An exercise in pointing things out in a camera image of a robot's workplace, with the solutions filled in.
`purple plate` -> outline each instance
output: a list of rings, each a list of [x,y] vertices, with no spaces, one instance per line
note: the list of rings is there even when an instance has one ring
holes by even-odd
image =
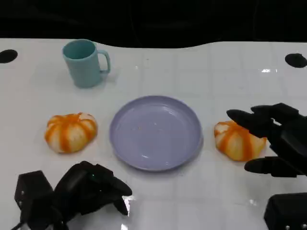
[[[202,147],[196,114],[186,104],[164,96],[141,97],[123,106],[109,134],[121,160],[148,171],[178,167]]]

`white table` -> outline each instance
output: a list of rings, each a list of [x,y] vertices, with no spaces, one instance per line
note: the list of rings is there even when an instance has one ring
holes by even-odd
[[[0,39],[0,51],[18,58],[0,64],[0,225],[11,229],[20,211],[13,199],[21,173],[43,170],[55,187],[74,164],[86,160],[114,171],[133,190],[130,215],[112,206],[70,222],[71,230],[265,230],[267,200],[276,193],[306,192],[307,180],[272,178],[244,171],[215,149],[213,126],[226,110],[284,102],[307,114],[307,70],[286,64],[299,43],[222,42],[184,49],[133,49],[98,44],[112,71],[103,84],[76,88],[61,55],[69,40]],[[142,95],[167,95],[197,113],[204,147],[191,163],[148,173],[120,162],[108,141],[115,112]],[[59,155],[44,141],[52,115],[87,112],[99,123],[97,138],[82,152]],[[274,155],[267,147],[262,154]]]

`teal mug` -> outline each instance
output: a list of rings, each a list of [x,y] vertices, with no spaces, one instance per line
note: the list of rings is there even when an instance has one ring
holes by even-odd
[[[104,50],[97,50],[90,40],[79,39],[69,42],[62,52],[73,82],[80,88],[97,85],[102,80],[101,74],[108,74],[111,71],[109,54]],[[106,70],[100,70],[98,54],[106,57]]]

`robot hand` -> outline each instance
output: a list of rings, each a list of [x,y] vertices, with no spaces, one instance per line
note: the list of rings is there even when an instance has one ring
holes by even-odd
[[[307,117],[283,103],[258,105],[251,110],[252,114],[232,109],[227,115],[251,134],[267,137],[278,157],[251,160],[245,170],[276,177],[307,175]]]
[[[132,190],[111,170],[82,161],[66,172],[54,190],[54,225],[66,229],[66,222],[76,214],[85,215],[107,204],[113,204],[121,214],[127,215],[122,196],[130,195]]]

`small pumpkin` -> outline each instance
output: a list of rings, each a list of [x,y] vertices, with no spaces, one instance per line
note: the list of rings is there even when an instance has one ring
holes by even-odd
[[[95,118],[86,113],[55,115],[47,123],[45,140],[55,152],[83,149],[97,134]]]
[[[258,138],[234,121],[219,122],[214,126],[217,149],[234,161],[257,158],[265,147],[266,138]]]

